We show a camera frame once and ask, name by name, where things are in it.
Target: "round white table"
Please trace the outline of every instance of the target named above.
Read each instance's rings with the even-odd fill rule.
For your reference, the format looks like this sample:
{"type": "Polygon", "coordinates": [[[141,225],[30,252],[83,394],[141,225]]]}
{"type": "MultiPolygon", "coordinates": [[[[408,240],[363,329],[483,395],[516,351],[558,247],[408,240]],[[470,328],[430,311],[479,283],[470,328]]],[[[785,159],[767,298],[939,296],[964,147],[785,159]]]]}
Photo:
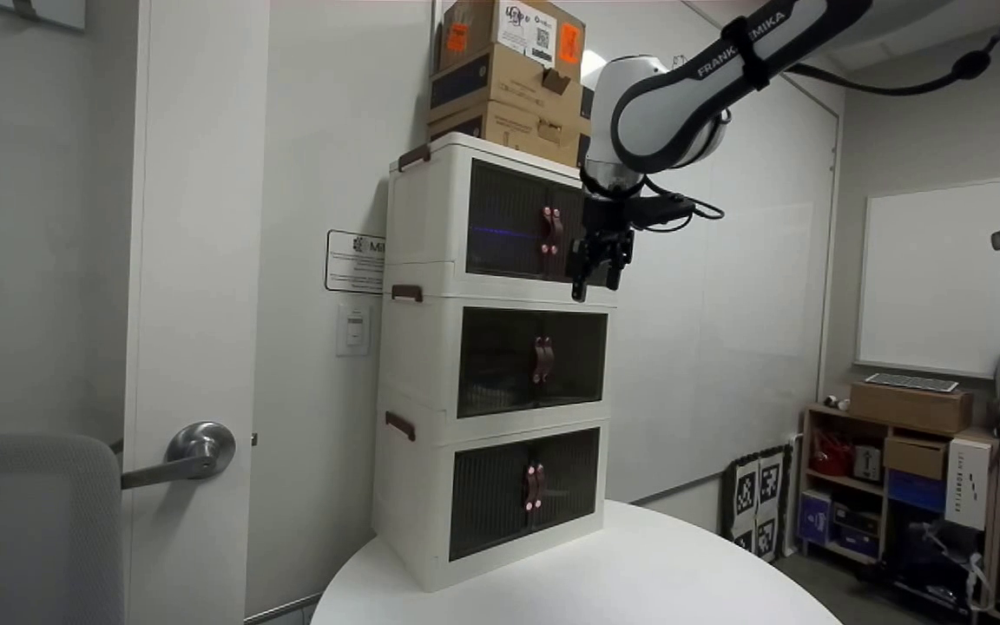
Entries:
{"type": "Polygon", "coordinates": [[[607,505],[602,531],[428,593],[366,543],[326,588],[313,625],[840,625],[738,547],[607,505]]]}

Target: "black panel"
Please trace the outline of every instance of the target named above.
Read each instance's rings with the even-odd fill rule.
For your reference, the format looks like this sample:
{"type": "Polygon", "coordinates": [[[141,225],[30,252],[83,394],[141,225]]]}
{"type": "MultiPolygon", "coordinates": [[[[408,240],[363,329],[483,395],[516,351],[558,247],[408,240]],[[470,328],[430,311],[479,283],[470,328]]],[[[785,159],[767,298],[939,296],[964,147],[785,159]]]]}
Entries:
{"type": "MultiPolygon", "coordinates": [[[[567,283],[580,223],[582,193],[475,159],[466,272],[567,283]]],[[[591,285],[607,285],[607,268],[598,268],[591,285]]]]}
{"type": "Polygon", "coordinates": [[[602,314],[466,311],[459,418],[599,402],[602,314]]]}
{"type": "Polygon", "coordinates": [[[599,430],[454,456],[452,559],[598,511],[599,430]]]}

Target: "gray floor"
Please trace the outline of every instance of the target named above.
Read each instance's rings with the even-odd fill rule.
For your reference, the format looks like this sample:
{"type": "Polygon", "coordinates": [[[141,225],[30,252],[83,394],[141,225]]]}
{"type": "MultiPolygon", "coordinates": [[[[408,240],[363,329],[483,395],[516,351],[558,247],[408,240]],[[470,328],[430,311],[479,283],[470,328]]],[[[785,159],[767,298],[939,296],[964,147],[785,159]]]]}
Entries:
{"type": "Polygon", "coordinates": [[[937,613],[921,613],[887,588],[856,579],[845,566],[815,555],[780,559],[777,569],[803,584],[842,625],[939,625],[937,613]]]}

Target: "stacked drawers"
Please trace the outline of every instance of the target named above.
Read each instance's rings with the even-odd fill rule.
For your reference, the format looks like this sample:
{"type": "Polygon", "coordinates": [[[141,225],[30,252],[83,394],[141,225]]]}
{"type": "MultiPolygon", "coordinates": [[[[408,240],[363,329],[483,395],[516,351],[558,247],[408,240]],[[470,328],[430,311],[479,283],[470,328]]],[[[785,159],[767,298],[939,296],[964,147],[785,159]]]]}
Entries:
{"type": "Polygon", "coordinates": [[[389,181],[376,528],[446,588],[599,528],[612,298],[572,172],[467,135],[389,181]]]}

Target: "white robotic arm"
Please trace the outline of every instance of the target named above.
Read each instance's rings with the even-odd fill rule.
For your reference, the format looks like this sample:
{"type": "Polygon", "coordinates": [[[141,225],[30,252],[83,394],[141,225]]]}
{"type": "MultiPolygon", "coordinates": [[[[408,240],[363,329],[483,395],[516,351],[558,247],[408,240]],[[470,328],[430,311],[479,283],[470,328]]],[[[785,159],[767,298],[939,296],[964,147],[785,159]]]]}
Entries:
{"type": "Polygon", "coordinates": [[[642,55],[607,64],[582,159],[585,237],[568,252],[572,298],[582,298],[582,283],[599,260],[612,264],[607,289],[616,289],[633,260],[633,231],[694,211],[681,196],[639,199],[646,175],[709,156],[730,105],[845,33],[867,6],[871,0],[771,0],[671,74],[642,55]]]}

